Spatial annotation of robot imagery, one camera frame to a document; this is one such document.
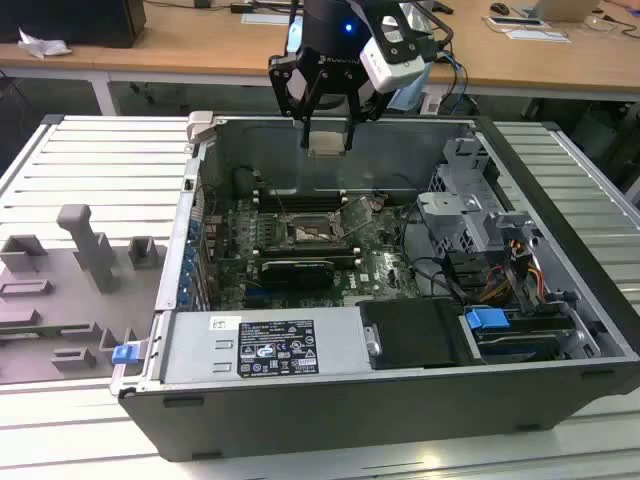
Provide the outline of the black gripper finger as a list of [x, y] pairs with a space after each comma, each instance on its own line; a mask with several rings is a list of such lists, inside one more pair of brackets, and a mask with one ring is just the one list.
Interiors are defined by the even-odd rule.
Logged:
[[273, 55], [268, 75], [281, 114], [302, 123], [301, 148], [309, 147], [311, 117], [325, 93], [326, 70], [318, 53]]
[[348, 104], [344, 133], [344, 149], [353, 146], [356, 127], [367, 121], [378, 120], [389, 104], [389, 93], [380, 93], [364, 75], [345, 73], [343, 87]]

